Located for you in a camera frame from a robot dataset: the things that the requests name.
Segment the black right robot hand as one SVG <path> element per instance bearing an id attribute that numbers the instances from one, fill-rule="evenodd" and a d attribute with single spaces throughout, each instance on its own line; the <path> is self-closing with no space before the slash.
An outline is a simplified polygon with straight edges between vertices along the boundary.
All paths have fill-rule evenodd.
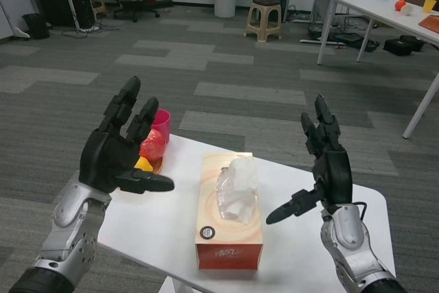
<path id="1" fill-rule="evenodd" d="M 339 142 L 340 127 L 323 96 L 315 100 L 316 126 L 306 112 L 301 114 L 302 129 L 307 137 L 308 152 L 315 156 L 312 174 L 315 184 L 311 191 L 304 189 L 275 209 L 266 219 L 275 224 L 291 215 L 300 216 L 322 203 L 324 208 L 350 204 L 353 197 L 353 179 L 348 154 Z"/>

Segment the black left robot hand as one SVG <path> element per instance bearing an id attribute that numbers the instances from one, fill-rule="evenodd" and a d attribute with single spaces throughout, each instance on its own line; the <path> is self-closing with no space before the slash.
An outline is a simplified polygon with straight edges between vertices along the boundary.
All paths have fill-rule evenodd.
<path id="1" fill-rule="evenodd" d="M 140 88 L 140 79 L 133 76 L 111 99 L 102 122 L 92 131 L 82 151 L 81 183 L 107 194 L 116 188 L 134 194 L 174 189 L 172 179 L 134 167 L 158 110 L 157 98 L 151 97 L 139 114 L 131 115 Z"/>

